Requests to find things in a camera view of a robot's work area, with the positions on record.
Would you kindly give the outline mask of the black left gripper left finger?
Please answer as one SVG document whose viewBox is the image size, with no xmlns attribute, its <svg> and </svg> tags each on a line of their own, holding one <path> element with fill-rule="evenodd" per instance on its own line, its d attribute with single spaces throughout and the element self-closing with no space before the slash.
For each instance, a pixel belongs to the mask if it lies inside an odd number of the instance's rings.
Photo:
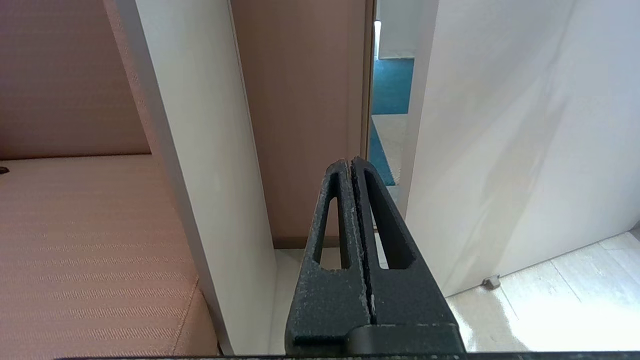
<svg viewBox="0 0 640 360">
<path fill-rule="evenodd" d="M 322 267 L 332 199 L 337 200 L 341 267 Z M 364 254 L 349 162 L 327 167 L 286 319 L 286 353 L 345 353 L 347 335 L 371 320 Z"/>
</svg>

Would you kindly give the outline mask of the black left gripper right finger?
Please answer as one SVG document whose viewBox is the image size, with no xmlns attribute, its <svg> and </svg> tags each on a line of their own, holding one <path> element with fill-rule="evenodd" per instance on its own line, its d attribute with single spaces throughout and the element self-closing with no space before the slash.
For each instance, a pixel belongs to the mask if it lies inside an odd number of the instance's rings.
<svg viewBox="0 0 640 360">
<path fill-rule="evenodd" d="M 376 325 L 457 325 L 377 169 L 351 162 L 366 296 Z"/>
</svg>

